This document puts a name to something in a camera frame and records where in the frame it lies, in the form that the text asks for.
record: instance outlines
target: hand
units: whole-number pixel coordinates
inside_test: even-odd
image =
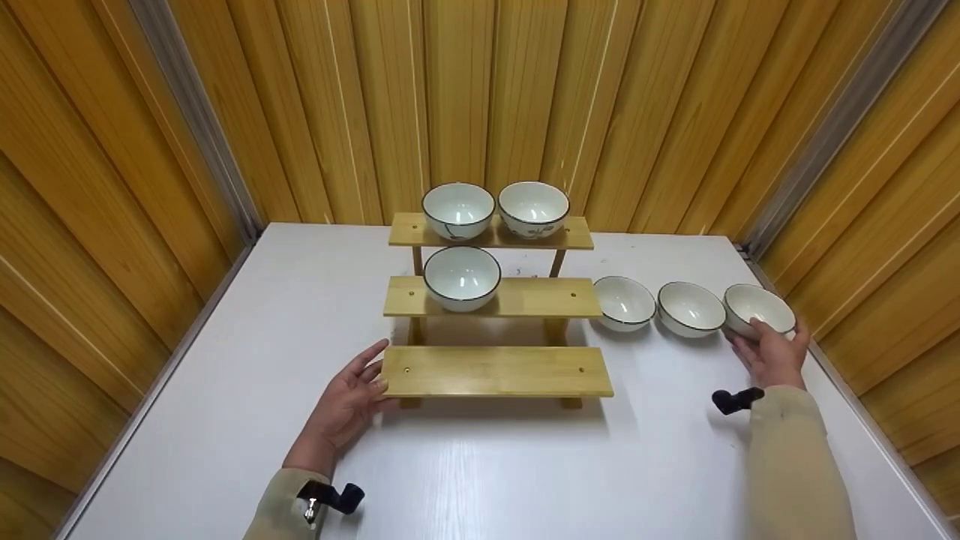
[[[806,347],[810,344],[806,324],[797,320],[797,335],[793,340],[755,318],[750,319],[750,326],[760,334],[758,344],[750,343],[740,335],[735,335],[732,341],[733,351],[750,370],[754,383],[760,388],[785,384],[806,390],[800,374],[806,359]]]
[[[283,460],[284,468],[330,478],[337,458],[367,430],[373,415],[399,407],[399,400],[383,396],[387,382],[376,379],[383,360],[370,363],[389,343],[381,339],[372,344],[330,381]]]

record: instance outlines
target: bowl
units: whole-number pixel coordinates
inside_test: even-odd
[[[564,227],[570,201],[556,187],[543,182],[517,182],[500,190],[500,217],[511,233],[533,240]]]
[[[600,278],[593,284],[603,316],[600,324],[612,331],[637,331],[657,312],[657,302],[640,283],[621,276]]]
[[[660,321],[680,337],[705,337],[723,326],[727,313],[720,300],[700,285],[670,282],[657,293]]]
[[[441,184],[420,201],[426,223],[447,240],[470,240],[487,229],[496,204],[489,191],[474,184]]]
[[[489,302],[500,276],[500,264],[492,255],[469,246],[443,248],[423,265],[423,282],[430,296],[444,309],[458,313]]]
[[[797,316],[793,314],[793,309],[779,296],[757,285],[731,285],[723,293],[723,307],[727,312],[727,326],[754,341],[760,339],[760,334],[750,326],[753,317],[780,333],[788,333],[797,327]]]

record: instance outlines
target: wooden shelf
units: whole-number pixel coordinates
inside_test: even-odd
[[[524,240],[507,230],[500,216],[495,215],[490,227],[472,240],[452,242],[437,236],[426,225],[426,217],[419,212],[398,212],[390,228],[390,245],[412,247],[476,246],[480,248],[526,248],[551,250],[591,250],[593,239],[587,220],[567,216],[564,230],[537,240]]]
[[[388,347],[383,377],[399,398],[613,395],[594,347]]]
[[[592,318],[603,311],[587,278],[504,278],[496,296],[470,313],[444,310],[430,298],[420,276],[393,276],[383,306],[387,317],[459,315],[474,317]]]

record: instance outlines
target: tabletop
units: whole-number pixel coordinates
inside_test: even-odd
[[[164,387],[70,538],[235,539],[326,382],[407,321],[382,316],[410,250],[384,227],[272,224]],[[756,278],[721,236],[596,233],[563,277],[621,275],[717,295]],[[427,257],[433,250],[425,250]],[[545,276],[552,252],[491,250],[504,275]],[[540,344],[536,321],[431,320],[428,342]],[[334,484],[367,498],[329,512],[324,539],[746,537],[749,413],[710,402],[749,380],[723,337],[655,325],[614,334],[571,321],[570,345],[600,347],[614,397],[435,399],[378,419]],[[804,378],[828,428],[860,538],[941,538],[894,465],[809,357]]]

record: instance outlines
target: beige sleeve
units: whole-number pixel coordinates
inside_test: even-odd
[[[850,499],[810,394],[771,386],[751,412],[747,489],[757,540],[854,540]]]
[[[330,483],[327,477],[301,469],[280,469],[267,485],[260,498],[253,522],[244,540],[313,540],[320,534],[326,506],[321,506],[314,527],[303,519],[305,504],[297,501],[297,494],[309,480]]]

